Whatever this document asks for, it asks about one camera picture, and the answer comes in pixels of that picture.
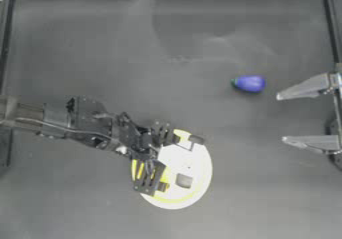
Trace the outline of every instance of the blue object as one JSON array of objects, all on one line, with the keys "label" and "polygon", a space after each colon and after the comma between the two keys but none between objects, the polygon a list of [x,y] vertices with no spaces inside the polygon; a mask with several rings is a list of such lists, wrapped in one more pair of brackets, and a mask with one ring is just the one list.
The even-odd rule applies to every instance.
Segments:
[{"label": "blue object", "polygon": [[248,92],[262,92],[266,87],[266,80],[260,75],[246,75],[232,80],[233,85]]}]

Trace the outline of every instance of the black table surface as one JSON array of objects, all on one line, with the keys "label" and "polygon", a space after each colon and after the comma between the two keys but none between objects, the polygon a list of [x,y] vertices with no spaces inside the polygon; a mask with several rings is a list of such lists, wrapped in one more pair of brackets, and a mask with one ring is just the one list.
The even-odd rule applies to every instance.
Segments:
[{"label": "black table surface", "polygon": [[[7,94],[86,95],[208,139],[210,190],[166,211],[133,190],[129,161],[16,132],[0,179],[0,238],[333,238],[342,174],[281,142],[324,133],[330,96],[276,93],[333,69],[322,0],[16,0]],[[230,79],[261,74],[260,95]]]}]

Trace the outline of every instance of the yellow marking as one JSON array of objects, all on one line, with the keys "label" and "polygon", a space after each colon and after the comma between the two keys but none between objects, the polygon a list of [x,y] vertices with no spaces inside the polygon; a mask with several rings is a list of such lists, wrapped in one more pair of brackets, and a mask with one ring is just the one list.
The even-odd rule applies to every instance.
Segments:
[{"label": "yellow marking", "polygon": [[138,176],[137,176],[138,179],[142,178],[143,170],[145,170],[145,163],[142,163],[141,167],[139,167],[139,172],[138,172]]},{"label": "yellow marking", "polygon": [[137,172],[137,160],[133,160],[133,180],[135,181],[135,172]]},{"label": "yellow marking", "polygon": [[191,136],[191,133],[190,133],[190,132],[175,129],[175,130],[174,130],[174,133],[175,133],[177,136],[181,138],[181,142],[182,142],[182,141],[189,141],[189,138],[190,138],[190,136]]}]

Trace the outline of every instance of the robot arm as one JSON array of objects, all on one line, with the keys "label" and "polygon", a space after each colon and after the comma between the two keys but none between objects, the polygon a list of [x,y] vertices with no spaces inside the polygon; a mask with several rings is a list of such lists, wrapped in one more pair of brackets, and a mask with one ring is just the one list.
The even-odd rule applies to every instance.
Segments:
[{"label": "robot arm", "polygon": [[142,127],[126,113],[110,114],[93,99],[74,97],[55,107],[0,96],[0,128],[6,127],[127,157],[134,190],[162,208],[191,205],[210,185],[212,159],[201,137],[161,122]]},{"label": "robot arm", "polygon": [[0,121],[3,126],[51,139],[73,139],[143,162],[155,160],[162,144],[177,140],[170,126],[138,126],[126,113],[111,115],[101,102],[85,97],[74,97],[66,106],[54,107],[2,96]]}]

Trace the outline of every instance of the cable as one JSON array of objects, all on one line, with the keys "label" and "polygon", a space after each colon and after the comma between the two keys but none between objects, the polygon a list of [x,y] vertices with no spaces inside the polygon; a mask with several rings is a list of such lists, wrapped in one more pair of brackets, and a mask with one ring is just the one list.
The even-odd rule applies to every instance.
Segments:
[{"label": "cable", "polygon": [[107,136],[106,134],[102,134],[99,132],[94,132],[94,131],[82,131],[82,130],[75,130],[75,129],[70,129],[70,128],[66,128],[63,126],[59,126],[59,125],[55,125],[53,123],[47,123],[47,122],[43,122],[41,120],[37,120],[37,119],[31,119],[31,118],[24,118],[24,117],[18,117],[15,119],[16,121],[26,121],[26,122],[33,122],[33,123],[39,123],[42,125],[46,125],[51,128],[55,128],[55,129],[59,129],[62,131],[66,131],[66,132],[71,132],[71,133],[79,133],[79,134],[93,134],[93,135],[98,135],[106,139],[109,139],[110,141],[113,140],[113,137]]}]

